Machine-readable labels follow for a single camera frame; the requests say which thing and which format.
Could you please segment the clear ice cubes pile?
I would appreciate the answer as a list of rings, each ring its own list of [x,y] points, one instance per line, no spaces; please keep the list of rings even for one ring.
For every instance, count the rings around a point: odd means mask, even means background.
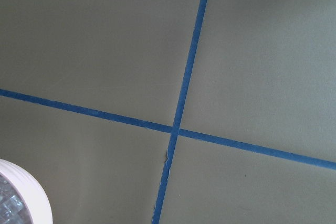
[[[18,192],[1,175],[1,224],[31,224],[28,210]]]

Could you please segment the pink bowl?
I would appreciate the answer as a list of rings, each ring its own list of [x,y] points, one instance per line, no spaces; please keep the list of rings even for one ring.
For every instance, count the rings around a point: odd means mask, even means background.
[[[48,197],[40,183],[18,165],[1,160],[1,175],[15,188],[28,210],[32,223],[53,223]]]

